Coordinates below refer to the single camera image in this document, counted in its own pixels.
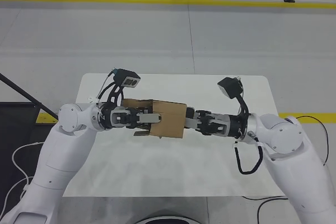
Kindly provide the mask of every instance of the black stand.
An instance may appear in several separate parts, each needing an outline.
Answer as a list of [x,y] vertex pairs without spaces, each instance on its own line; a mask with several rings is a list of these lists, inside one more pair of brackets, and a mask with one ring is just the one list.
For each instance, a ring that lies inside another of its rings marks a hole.
[[14,89],[16,92],[20,93],[22,96],[33,102],[37,107],[40,109],[43,109],[46,113],[50,114],[52,117],[54,117],[56,120],[58,120],[58,115],[52,112],[52,110],[48,109],[45,105],[43,105],[41,102],[39,102],[37,99],[32,97],[30,94],[28,94],[25,90],[20,88],[18,85],[13,83],[11,80],[6,78],[3,74],[0,73],[0,80],[7,84],[9,87]]

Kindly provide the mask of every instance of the cardboard box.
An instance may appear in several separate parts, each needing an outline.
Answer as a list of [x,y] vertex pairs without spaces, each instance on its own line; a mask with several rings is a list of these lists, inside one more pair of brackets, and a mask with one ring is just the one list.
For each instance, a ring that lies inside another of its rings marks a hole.
[[124,99],[121,106],[125,108],[153,107],[153,113],[161,115],[159,123],[153,123],[151,130],[138,131],[134,136],[158,136],[183,138],[185,125],[186,104],[159,100]]

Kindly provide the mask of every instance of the concrete floor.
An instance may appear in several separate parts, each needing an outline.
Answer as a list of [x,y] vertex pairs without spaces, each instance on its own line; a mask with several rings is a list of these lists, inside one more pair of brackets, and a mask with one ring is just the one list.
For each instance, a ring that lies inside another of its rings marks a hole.
[[[74,102],[85,73],[250,74],[268,78],[279,112],[336,112],[336,10],[0,3],[0,72],[54,111]],[[25,101],[0,83],[0,101]],[[325,156],[317,124],[306,131]],[[329,168],[336,190],[336,124]],[[61,223],[133,223],[182,214],[256,223],[259,202],[227,198],[64,198]],[[262,223],[298,223],[288,202]]]

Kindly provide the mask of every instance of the yellow floor line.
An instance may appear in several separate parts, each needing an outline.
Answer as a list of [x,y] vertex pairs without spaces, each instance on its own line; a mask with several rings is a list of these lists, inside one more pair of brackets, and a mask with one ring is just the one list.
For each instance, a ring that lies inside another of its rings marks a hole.
[[[336,123],[336,113],[279,113],[281,118],[286,118],[287,116],[294,116],[295,118],[299,116],[313,116],[319,119],[322,123]],[[311,118],[300,118],[301,123],[318,123],[316,120]]]
[[[1,0],[19,2],[21,0]],[[324,2],[253,2],[230,0],[25,0],[26,2],[96,2],[96,3],[143,3],[143,4],[198,4],[205,6],[239,6],[239,7],[280,7],[280,8],[325,8],[335,9],[336,3]]]
[[[298,117],[304,115],[313,116],[321,120],[322,123],[336,123],[336,113],[279,113],[281,118],[286,118],[287,116]],[[299,121],[301,123],[317,123],[316,120],[311,118],[301,118]],[[36,123],[55,124],[57,123],[57,120],[47,113],[40,113]]]

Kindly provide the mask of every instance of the white table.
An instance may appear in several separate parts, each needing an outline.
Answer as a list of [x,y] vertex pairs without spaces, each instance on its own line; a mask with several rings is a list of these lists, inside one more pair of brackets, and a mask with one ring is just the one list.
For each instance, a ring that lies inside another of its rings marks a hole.
[[[107,74],[85,74],[76,102],[96,96]],[[195,109],[237,114],[239,105],[220,92],[226,76],[140,74],[125,98],[186,103]],[[241,76],[244,99],[258,115],[277,114],[267,79]],[[183,139],[134,137],[126,128],[100,132],[92,151],[65,191],[66,197],[213,197],[283,195],[265,166],[252,175],[237,169],[232,138],[187,129]],[[258,159],[255,146],[239,144],[244,170]]]

